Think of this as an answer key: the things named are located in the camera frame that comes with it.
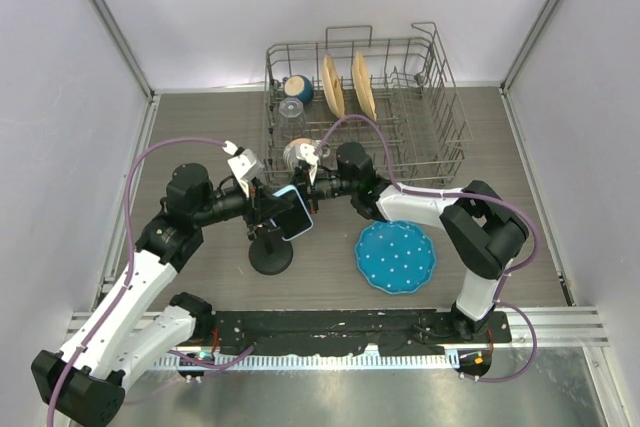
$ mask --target smartphone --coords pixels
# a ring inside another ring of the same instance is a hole
[[[280,227],[282,231],[282,240],[293,240],[299,235],[304,234],[313,227],[311,214],[307,210],[307,206],[302,200],[302,196],[298,189],[293,185],[287,185],[277,192],[276,197],[281,197],[293,204],[289,210],[279,213],[271,219],[271,223],[276,227]]]

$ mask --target blue mug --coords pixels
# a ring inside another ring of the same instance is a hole
[[[294,75],[284,79],[285,97],[295,97],[304,105],[313,100],[313,84],[304,75]]]

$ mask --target gray wood tabletop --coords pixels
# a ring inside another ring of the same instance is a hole
[[[539,225],[498,89],[459,91],[474,140],[452,186],[484,180]],[[263,108],[260,92],[163,95],[151,143],[199,135],[232,140],[261,152]],[[134,203],[135,235],[158,212],[159,199],[178,165],[205,165],[217,185],[229,174],[226,159],[221,149],[205,144],[171,146],[152,154],[145,162]],[[174,294],[183,291],[226,310],[448,307],[462,287],[465,267],[442,231],[425,229],[438,258],[431,281],[414,294],[389,295],[371,287],[356,268],[354,244],[371,222],[359,217],[348,199],[323,203],[314,222],[312,231],[293,241],[293,263],[277,276],[258,274],[249,264],[249,242],[241,219],[206,228],[205,243],[151,309],[163,309]],[[531,241],[520,258],[530,250]],[[566,305],[546,242],[534,263],[509,280],[502,300],[525,307]]]

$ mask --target wire basket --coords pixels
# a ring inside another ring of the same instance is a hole
[[[305,137],[321,139],[336,121],[329,110],[321,81],[325,54],[341,74],[347,114],[362,114],[354,89],[351,66],[356,52],[366,59],[376,104],[377,125],[389,144],[398,180],[422,187],[445,187],[454,179],[471,132],[433,22],[411,24],[419,36],[374,39],[371,26],[329,27],[325,40],[276,44],[267,50],[265,73],[265,135],[263,157],[269,185],[279,187],[291,179],[282,158],[288,141],[280,135],[277,112],[285,98],[282,80],[304,75],[312,81],[313,101],[305,107]],[[353,32],[364,32],[360,38]],[[329,139],[332,153],[323,164],[335,168],[335,148],[360,142],[376,169],[387,171],[382,142],[365,122],[342,124]]]

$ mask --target clear glass cup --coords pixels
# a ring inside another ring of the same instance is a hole
[[[307,117],[304,105],[295,97],[287,97],[278,107],[280,136],[285,142],[304,137],[307,132]]]

